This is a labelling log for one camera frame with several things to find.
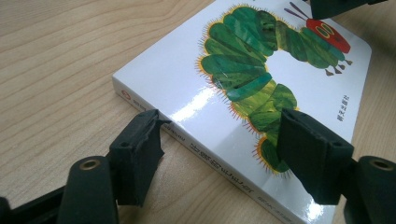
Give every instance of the metal ring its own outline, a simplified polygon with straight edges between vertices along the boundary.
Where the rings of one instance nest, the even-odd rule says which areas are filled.
[[[392,171],[393,166],[389,165],[387,161],[381,161],[379,159],[370,160],[370,164],[372,164],[375,168],[383,170],[383,171]]]
[[[80,170],[92,170],[100,165],[99,160],[87,160],[79,165]]]

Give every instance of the caterpillar illustration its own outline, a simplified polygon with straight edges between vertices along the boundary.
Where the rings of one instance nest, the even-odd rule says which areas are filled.
[[[273,80],[267,58],[282,49],[298,61],[324,69],[327,76],[333,75],[329,67],[340,74],[336,67],[345,66],[339,62],[351,64],[344,56],[350,46],[330,25],[307,19],[306,26],[296,31],[267,11],[232,7],[220,21],[207,26],[203,55],[197,61],[209,83],[228,98],[234,115],[259,134],[256,156],[275,174],[289,170],[276,154],[280,113],[282,108],[297,109],[297,100],[288,87]]]

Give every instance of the wooden table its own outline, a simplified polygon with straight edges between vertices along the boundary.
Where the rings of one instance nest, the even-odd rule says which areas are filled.
[[[65,184],[69,167],[108,146],[137,111],[111,76],[212,2],[0,1],[0,195],[12,207]],[[334,18],[373,49],[354,158],[396,161],[396,1]],[[174,138],[144,208],[121,223],[279,223]],[[343,223],[343,203],[334,223]]]

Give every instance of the book cover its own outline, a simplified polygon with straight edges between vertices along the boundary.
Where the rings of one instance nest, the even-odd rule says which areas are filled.
[[[331,223],[277,157],[280,110],[300,110],[351,141],[370,47],[290,0],[218,0],[113,76],[137,109],[284,223]]]

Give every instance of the screw hole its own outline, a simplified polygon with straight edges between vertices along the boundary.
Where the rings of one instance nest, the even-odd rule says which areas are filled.
[[[392,171],[393,170],[393,167],[390,166],[386,161],[371,160],[370,163],[377,169],[381,169],[384,171]]]
[[[340,146],[343,145],[343,144],[341,144],[340,142],[333,142],[333,144],[334,144],[336,147],[340,147]]]
[[[120,146],[122,146],[122,147],[128,147],[128,146],[129,146],[129,143],[127,143],[127,142],[121,142]]]
[[[92,170],[100,165],[99,160],[88,160],[84,161],[82,164],[79,165],[80,170]]]

